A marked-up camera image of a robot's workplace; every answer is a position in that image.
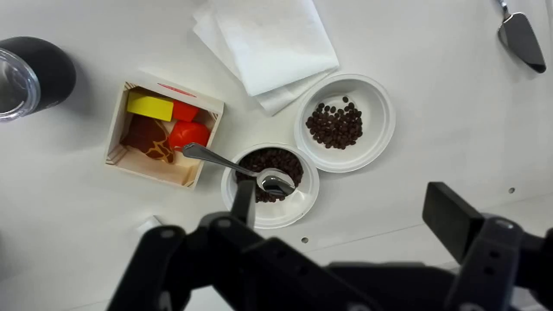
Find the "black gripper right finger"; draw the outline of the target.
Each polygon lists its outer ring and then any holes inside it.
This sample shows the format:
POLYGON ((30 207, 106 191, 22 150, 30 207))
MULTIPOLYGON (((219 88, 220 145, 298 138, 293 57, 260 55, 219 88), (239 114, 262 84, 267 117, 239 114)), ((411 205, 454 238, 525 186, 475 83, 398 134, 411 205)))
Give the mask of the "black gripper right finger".
POLYGON ((476 210, 443 181, 426 185, 423 223, 459 264, 447 311, 511 311, 516 286, 553 309, 553 229, 542 236, 476 210))

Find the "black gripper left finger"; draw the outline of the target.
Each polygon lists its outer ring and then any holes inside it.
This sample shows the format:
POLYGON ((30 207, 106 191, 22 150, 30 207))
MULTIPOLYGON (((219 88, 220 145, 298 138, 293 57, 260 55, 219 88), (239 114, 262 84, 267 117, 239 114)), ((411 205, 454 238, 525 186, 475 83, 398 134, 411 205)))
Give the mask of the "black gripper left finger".
POLYGON ((210 286, 234 311, 309 311, 321 302, 321 269, 279 238, 252 229, 255 185, 239 181, 227 212, 186 233, 162 224, 141 235, 106 311, 184 311, 210 286))

